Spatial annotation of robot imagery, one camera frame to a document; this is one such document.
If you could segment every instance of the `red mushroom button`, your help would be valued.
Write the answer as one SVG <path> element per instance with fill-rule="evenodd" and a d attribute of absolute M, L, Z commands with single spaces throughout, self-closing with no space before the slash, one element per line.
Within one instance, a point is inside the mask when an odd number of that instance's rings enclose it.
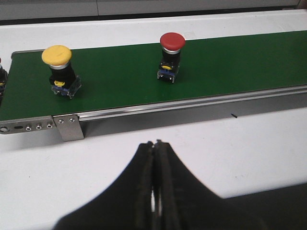
<path fill-rule="evenodd" d="M 166 33 L 160 38 L 160 43 L 165 49 L 176 51 L 185 45 L 186 40 L 180 34 Z"/>

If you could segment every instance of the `yellow mushroom button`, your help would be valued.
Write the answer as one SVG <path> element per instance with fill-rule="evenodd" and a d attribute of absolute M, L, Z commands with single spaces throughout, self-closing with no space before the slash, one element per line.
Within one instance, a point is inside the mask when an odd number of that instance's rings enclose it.
<path fill-rule="evenodd" d="M 71 50 L 66 46 L 55 45 L 44 50 L 42 60 L 48 65 L 65 65 L 71 59 Z"/>

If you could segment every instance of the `white surface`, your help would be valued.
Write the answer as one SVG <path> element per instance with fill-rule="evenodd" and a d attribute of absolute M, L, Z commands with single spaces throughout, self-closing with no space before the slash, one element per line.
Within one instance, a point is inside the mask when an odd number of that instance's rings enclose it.
<path fill-rule="evenodd" d="M 8 69 L 13 51 L 54 44 L 154 43 L 169 31 L 200 39 L 297 30 L 307 30 L 305 10 L 0 26 L 0 55 Z M 56 130 L 1 135 L 0 229 L 50 228 L 109 186 L 140 143 L 157 138 L 170 142 L 187 167 L 223 197 L 306 182 L 306 116 L 303 108 L 138 130 L 138 123 L 150 123 L 140 115 L 97 126 L 112 124 L 125 132 L 96 136 L 89 130 L 85 140 L 67 143 Z"/>

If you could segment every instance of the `metal bracket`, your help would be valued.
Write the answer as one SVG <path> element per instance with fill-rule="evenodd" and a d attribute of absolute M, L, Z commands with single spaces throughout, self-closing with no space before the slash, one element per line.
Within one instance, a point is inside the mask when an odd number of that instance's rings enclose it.
<path fill-rule="evenodd" d="M 63 141 L 84 139 L 77 115 L 54 116 L 53 120 L 62 136 Z"/>

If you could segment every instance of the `mushroom push button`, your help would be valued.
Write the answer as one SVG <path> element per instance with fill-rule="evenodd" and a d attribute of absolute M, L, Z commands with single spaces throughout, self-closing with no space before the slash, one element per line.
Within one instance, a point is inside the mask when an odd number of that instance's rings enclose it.
<path fill-rule="evenodd" d="M 49 82 L 55 94 L 73 98 L 81 87 L 81 79 L 71 67 L 72 53 L 66 46 L 55 45 L 43 51 L 42 60 L 49 65 L 52 75 Z"/>
<path fill-rule="evenodd" d="M 181 48 L 185 45 L 184 37 L 177 33 L 167 33 L 160 38 L 162 60 L 157 73 L 158 79 L 175 82 L 180 64 Z"/>

